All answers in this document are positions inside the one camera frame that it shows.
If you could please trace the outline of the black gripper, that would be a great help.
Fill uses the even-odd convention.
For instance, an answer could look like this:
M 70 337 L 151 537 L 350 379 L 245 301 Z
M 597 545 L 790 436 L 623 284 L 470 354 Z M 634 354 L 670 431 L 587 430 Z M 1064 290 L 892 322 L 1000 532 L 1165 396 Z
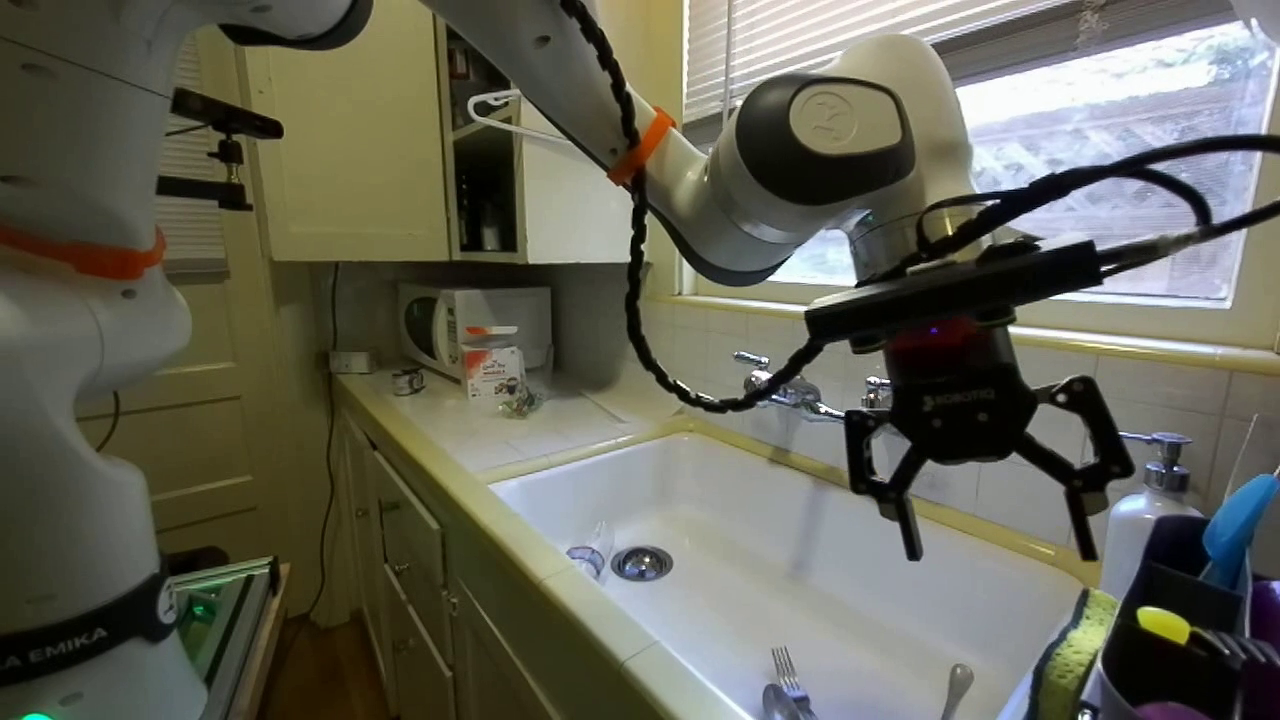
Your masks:
M 1004 327 L 961 317 L 898 337 L 883 349 L 892 379 L 892 430 L 914 445 L 892 478 L 877 474 L 873 436 L 888 425 L 883 411 L 845 415 L 847 489 L 867 495 L 883 520 L 900 528 L 909 562 L 926 558 L 914 486 L 926 460 L 970 464 L 1020 458 L 1064 489 L 1072 541 L 1079 562 L 1095 562 L 1094 515 L 1110 508 L 1110 486 L 1135 474 L 1123 436 L 1094 378 L 1067 378 L 1034 391 L 1017 369 Z M 1040 405 L 1072 411 L 1094 460 L 1067 464 L 1059 451 L 1030 436 Z

